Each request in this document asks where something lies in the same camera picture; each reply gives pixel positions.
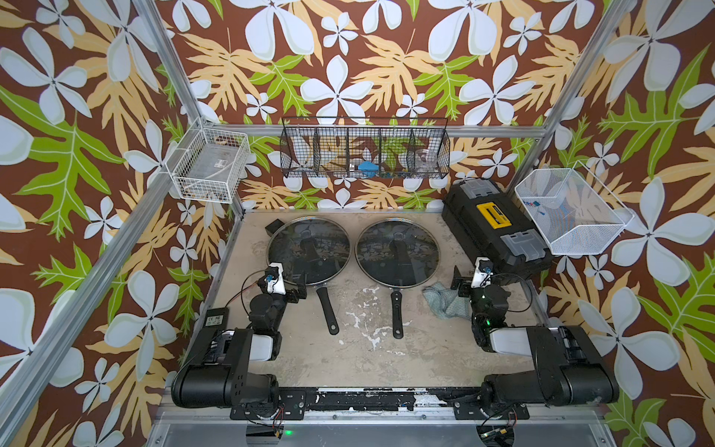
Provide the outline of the grey-green cloth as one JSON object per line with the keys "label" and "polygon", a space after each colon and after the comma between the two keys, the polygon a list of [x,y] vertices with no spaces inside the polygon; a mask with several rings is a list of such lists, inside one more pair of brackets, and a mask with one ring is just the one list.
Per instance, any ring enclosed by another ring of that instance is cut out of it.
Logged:
{"label": "grey-green cloth", "polygon": [[469,319],[471,308],[469,299],[461,297],[458,292],[448,289],[441,282],[436,282],[423,289],[423,296],[433,314],[441,320],[449,318]]}

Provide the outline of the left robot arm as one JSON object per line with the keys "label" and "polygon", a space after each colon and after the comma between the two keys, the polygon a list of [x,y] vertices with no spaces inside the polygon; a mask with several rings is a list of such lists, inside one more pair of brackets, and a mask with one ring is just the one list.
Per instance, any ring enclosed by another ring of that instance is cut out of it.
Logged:
{"label": "left robot arm", "polygon": [[175,405],[231,408],[240,417],[246,413],[269,417],[279,409],[277,378],[253,374],[249,366],[252,361],[273,361],[279,355],[279,326],[288,305],[306,298],[305,279],[283,294],[270,294],[267,279],[259,284],[262,292],[251,299],[248,327],[229,330],[224,321],[207,322],[199,331],[171,386]]}

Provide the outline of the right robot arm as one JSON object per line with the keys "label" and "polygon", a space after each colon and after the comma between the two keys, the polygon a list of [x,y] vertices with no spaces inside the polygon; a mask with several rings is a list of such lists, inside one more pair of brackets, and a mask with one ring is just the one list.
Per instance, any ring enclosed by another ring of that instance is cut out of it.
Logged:
{"label": "right robot arm", "polygon": [[471,330],[479,348],[495,354],[529,357],[530,371],[489,374],[479,403],[496,413],[520,404],[571,406],[615,403],[620,388],[613,370],[580,326],[509,326],[510,293],[492,273],[468,278],[456,268],[451,288],[467,298]]}

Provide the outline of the black toolbox yellow latch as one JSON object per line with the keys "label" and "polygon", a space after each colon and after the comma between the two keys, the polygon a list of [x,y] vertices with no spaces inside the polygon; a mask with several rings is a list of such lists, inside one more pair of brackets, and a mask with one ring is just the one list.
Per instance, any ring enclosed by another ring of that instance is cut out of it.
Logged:
{"label": "black toolbox yellow latch", "polygon": [[554,256],[534,222],[491,180],[453,184],[441,217],[471,262],[486,257],[495,272],[524,279],[552,265]]}

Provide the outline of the blue object in basket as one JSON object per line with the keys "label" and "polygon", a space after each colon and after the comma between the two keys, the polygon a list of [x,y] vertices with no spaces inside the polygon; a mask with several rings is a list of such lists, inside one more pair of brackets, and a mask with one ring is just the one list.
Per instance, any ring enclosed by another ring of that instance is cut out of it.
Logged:
{"label": "blue object in basket", "polygon": [[374,163],[368,161],[363,161],[361,164],[359,164],[357,170],[364,179],[374,178],[379,174],[380,171],[378,165],[375,165]]}

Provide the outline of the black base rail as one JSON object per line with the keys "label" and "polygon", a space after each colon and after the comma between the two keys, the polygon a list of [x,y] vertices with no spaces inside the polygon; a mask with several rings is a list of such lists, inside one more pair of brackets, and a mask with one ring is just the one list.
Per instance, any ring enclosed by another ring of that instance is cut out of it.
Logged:
{"label": "black base rail", "polygon": [[445,410],[457,420],[482,421],[530,418],[523,403],[506,407],[484,407],[478,387],[281,387],[275,404],[258,402],[233,408],[232,420],[271,421],[278,411],[286,421],[305,420],[308,413],[418,413]]}

